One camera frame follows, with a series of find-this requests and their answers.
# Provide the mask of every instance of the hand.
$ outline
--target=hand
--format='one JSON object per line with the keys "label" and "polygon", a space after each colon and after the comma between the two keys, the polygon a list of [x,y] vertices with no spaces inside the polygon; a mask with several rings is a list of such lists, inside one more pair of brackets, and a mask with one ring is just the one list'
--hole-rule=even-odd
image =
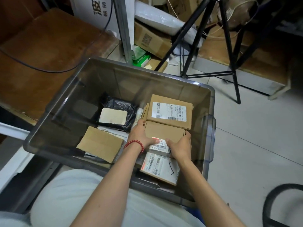
{"label": "hand", "polygon": [[153,144],[158,144],[160,142],[157,139],[150,139],[146,137],[142,119],[138,120],[138,124],[134,126],[134,128],[131,130],[127,142],[132,140],[138,140],[142,142],[144,148],[147,148],[148,146]]}
{"label": "hand", "polygon": [[177,143],[167,139],[167,145],[172,150],[172,156],[180,164],[180,161],[190,160],[191,161],[191,134],[185,131],[185,136],[180,138]]}

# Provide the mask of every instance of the gray translucent plastic container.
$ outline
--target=gray translucent plastic container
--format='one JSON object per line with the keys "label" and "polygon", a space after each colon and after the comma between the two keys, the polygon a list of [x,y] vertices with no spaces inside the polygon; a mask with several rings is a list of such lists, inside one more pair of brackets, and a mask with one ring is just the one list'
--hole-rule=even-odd
{"label": "gray translucent plastic container", "polygon": [[[75,147],[88,126],[96,127],[91,119],[104,91],[113,97],[132,101],[141,108],[150,102],[152,94],[192,103],[192,161],[207,179],[209,163],[213,160],[216,128],[214,89],[177,76],[103,58],[86,60],[66,80],[26,138],[24,149],[69,167],[105,176],[111,164],[74,157],[77,156]],[[172,186],[134,168],[130,188],[183,206],[195,206],[181,172],[177,185]]]}

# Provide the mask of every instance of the black plastic bag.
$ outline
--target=black plastic bag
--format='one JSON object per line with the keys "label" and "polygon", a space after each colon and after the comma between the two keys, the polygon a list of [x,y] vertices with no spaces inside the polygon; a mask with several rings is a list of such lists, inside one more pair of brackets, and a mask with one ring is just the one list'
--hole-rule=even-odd
{"label": "black plastic bag", "polygon": [[125,132],[131,131],[131,126],[133,125],[133,123],[136,119],[138,106],[136,106],[135,104],[133,104],[132,102],[129,102],[129,101],[125,101],[125,100],[118,99],[118,98],[112,98],[107,94],[103,95],[100,98],[100,103],[101,103],[102,109],[111,108],[111,109],[115,109],[115,110],[127,111],[127,116],[126,116],[126,122],[124,125],[97,122],[98,126],[106,126],[106,127],[114,128],[114,129],[125,131]]}

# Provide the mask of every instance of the bracelet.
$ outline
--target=bracelet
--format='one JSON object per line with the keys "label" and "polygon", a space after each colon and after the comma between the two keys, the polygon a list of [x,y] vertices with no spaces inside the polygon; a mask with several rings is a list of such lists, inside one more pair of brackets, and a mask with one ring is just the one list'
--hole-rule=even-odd
{"label": "bracelet", "polygon": [[144,152],[144,145],[142,144],[142,142],[138,141],[138,140],[132,140],[132,141],[129,141],[127,144],[125,144],[124,148],[125,149],[129,144],[131,143],[139,143],[140,146],[142,147],[142,150],[140,152],[140,154],[142,154]]}

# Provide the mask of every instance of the tripod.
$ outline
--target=tripod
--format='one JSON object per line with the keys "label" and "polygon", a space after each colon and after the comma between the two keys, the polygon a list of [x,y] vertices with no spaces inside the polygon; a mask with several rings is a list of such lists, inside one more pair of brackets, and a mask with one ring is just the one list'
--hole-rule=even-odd
{"label": "tripod", "polygon": [[[203,31],[205,30],[207,21],[210,18],[211,12],[214,9],[214,5],[216,2],[219,2],[221,17],[222,17],[222,25],[227,45],[227,51],[229,55],[229,68],[230,71],[223,71],[223,72],[212,72],[212,73],[201,73],[201,74],[193,74],[193,75],[187,75],[187,70],[189,68],[190,62],[192,60],[192,57],[194,56],[194,52],[196,48],[198,47],[200,38],[202,37]],[[192,44],[191,50],[189,52],[188,58],[186,60],[186,63],[184,65],[183,71],[181,73],[182,78],[199,78],[199,77],[211,77],[211,76],[232,76],[237,96],[237,103],[241,103],[240,99],[240,93],[239,93],[239,87],[238,87],[238,81],[237,81],[237,74],[236,74],[236,66],[235,62],[237,60],[237,49],[234,50],[234,53],[232,51],[232,43],[229,35],[229,28],[228,28],[228,22],[227,22],[227,16],[225,7],[223,4],[223,0],[202,0],[202,2],[199,4],[199,6],[196,8],[196,10],[193,12],[193,14],[190,16],[188,21],[182,26],[180,31],[177,33],[176,40],[172,43],[171,48],[168,50],[164,58],[161,60],[161,62],[158,64],[158,66],[155,68],[155,71],[158,71],[160,67],[164,64],[166,59],[169,57],[169,55],[173,52],[173,50],[176,48],[176,46],[181,42],[185,34],[188,32],[188,30],[191,28],[191,26],[195,23],[195,21],[198,19],[198,17],[202,14],[202,12],[205,10],[204,15],[202,17],[200,26],[198,28],[197,34],[195,36],[194,42]]]}

